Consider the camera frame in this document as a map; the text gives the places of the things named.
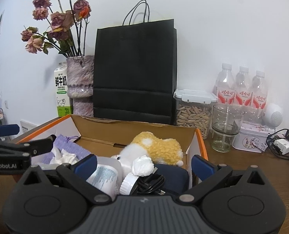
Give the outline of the white tissue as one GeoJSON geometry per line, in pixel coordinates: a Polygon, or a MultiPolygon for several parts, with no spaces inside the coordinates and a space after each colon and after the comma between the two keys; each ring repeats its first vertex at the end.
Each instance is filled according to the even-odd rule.
{"type": "Polygon", "coordinates": [[[76,164],[79,159],[77,158],[76,154],[72,154],[67,152],[66,150],[62,149],[61,151],[54,146],[51,150],[54,154],[54,157],[50,160],[50,164],[76,164]]]}

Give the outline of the white tissue ball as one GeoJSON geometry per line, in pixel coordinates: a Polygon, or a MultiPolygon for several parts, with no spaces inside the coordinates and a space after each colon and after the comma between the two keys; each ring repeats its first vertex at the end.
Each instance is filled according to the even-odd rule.
{"type": "Polygon", "coordinates": [[[136,158],[132,163],[131,172],[135,176],[143,177],[149,176],[153,173],[155,166],[148,156],[141,156],[136,158]]]}

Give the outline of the white plastic bottle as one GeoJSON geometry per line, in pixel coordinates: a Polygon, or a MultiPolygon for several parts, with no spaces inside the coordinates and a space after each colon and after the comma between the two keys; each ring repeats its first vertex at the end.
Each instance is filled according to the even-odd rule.
{"type": "Polygon", "coordinates": [[[119,189],[123,181],[121,163],[110,157],[97,157],[97,168],[86,180],[87,183],[104,192],[114,201],[119,195],[119,189]]]}

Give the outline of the dark navy pouch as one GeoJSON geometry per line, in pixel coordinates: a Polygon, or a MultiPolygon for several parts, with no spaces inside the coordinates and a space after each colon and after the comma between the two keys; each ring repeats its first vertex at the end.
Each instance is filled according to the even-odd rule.
{"type": "Polygon", "coordinates": [[[184,168],[165,164],[156,164],[155,167],[156,173],[165,178],[162,190],[166,192],[166,195],[176,197],[188,190],[190,177],[184,168]]]}

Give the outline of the red pumpkin cardboard box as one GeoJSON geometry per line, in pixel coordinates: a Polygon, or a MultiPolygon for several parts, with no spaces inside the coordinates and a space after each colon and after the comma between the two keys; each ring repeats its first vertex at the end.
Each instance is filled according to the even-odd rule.
{"type": "Polygon", "coordinates": [[[194,155],[208,159],[203,137],[198,129],[138,121],[112,121],[78,115],[67,115],[50,120],[11,142],[18,144],[45,138],[51,134],[74,136],[73,141],[91,153],[111,157],[119,153],[121,148],[132,142],[133,138],[141,132],[152,132],[162,139],[176,139],[184,154],[182,168],[186,169],[189,175],[191,175],[191,159],[194,155]]]}

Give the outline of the yellow white plush toy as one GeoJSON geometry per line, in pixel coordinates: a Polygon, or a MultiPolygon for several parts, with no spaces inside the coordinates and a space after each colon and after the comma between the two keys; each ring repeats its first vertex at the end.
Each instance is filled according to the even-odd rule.
{"type": "Polygon", "coordinates": [[[151,132],[141,132],[132,142],[112,158],[132,164],[141,156],[151,158],[153,163],[182,167],[183,152],[179,142],[173,138],[161,139],[151,132]]]}

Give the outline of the green white milk carton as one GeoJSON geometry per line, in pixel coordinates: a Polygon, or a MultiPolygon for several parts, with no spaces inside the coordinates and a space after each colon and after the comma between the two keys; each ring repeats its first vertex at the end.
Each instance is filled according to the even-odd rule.
{"type": "Polygon", "coordinates": [[[73,101],[69,98],[67,91],[67,62],[60,62],[54,70],[56,106],[59,117],[73,113],[73,101]]]}

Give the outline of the clear container with pellets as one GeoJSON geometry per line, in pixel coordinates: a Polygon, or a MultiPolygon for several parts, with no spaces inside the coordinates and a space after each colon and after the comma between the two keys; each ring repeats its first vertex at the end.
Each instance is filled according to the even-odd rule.
{"type": "Polygon", "coordinates": [[[216,95],[202,90],[176,89],[175,124],[181,127],[199,129],[203,139],[210,130],[212,109],[217,103],[216,95]]]}

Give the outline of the white power adapter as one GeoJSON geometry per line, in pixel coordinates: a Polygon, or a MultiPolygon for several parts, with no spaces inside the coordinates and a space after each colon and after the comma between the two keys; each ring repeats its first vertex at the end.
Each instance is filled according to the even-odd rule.
{"type": "Polygon", "coordinates": [[[289,141],[287,139],[276,139],[274,141],[274,146],[279,149],[282,155],[286,155],[289,153],[289,141]]]}

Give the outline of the white round speaker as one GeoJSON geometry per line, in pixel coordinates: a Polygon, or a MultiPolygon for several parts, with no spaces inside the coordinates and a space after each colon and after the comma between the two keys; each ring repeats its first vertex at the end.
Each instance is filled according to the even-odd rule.
{"type": "Polygon", "coordinates": [[[266,105],[263,123],[271,129],[276,129],[283,121],[283,109],[274,103],[266,105]]]}

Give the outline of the water bottle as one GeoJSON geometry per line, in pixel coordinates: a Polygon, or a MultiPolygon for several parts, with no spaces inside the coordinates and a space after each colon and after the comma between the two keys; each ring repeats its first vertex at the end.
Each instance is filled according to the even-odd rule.
{"type": "Polygon", "coordinates": [[[254,123],[261,124],[268,95],[268,86],[265,81],[265,73],[263,71],[256,71],[256,75],[252,79],[251,91],[251,120],[254,123]]]}
{"type": "Polygon", "coordinates": [[[245,66],[239,67],[239,72],[235,76],[233,87],[235,90],[234,103],[236,105],[249,107],[252,99],[252,90],[249,80],[249,68],[245,66]]]}
{"type": "Polygon", "coordinates": [[[232,75],[232,65],[222,63],[222,70],[217,76],[213,93],[217,96],[217,102],[231,105],[234,102],[235,90],[233,88],[234,77],[232,75]]]}

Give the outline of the left water bottle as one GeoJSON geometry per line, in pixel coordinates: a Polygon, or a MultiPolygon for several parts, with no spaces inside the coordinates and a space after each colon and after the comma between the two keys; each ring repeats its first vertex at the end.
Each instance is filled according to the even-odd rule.
{"type": "Polygon", "coordinates": [[[234,102],[235,90],[233,88],[234,77],[232,75],[232,65],[222,63],[222,70],[217,76],[213,93],[217,96],[217,102],[231,105],[234,102]]]}

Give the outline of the right water bottle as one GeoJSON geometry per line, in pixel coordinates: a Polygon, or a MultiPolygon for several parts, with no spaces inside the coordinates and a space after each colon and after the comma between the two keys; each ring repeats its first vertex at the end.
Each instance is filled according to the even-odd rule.
{"type": "Polygon", "coordinates": [[[254,123],[261,124],[268,95],[268,86],[265,81],[265,73],[263,71],[256,71],[256,75],[252,79],[251,91],[251,120],[254,123]]]}

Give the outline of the black paper shopping bag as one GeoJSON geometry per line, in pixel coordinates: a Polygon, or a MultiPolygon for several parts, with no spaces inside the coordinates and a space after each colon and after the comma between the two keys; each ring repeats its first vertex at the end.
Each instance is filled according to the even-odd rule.
{"type": "Polygon", "coordinates": [[[150,21],[140,0],[126,15],[145,5],[142,23],[100,28],[94,57],[94,117],[120,121],[175,123],[177,30],[174,20],[150,21]]]}

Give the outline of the dried rose bouquet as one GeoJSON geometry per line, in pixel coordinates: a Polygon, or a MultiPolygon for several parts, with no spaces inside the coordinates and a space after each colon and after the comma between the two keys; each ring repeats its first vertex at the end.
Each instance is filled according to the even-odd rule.
{"type": "Polygon", "coordinates": [[[32,16],[36,21],[47,21],[44,32],[37,27],[25,27],[21,40],[25,50],[48,54],[56,49],[64,57],[83,57],[86,53],[86,35],[91,14],[87,0],[33,0],[32,16]]]}

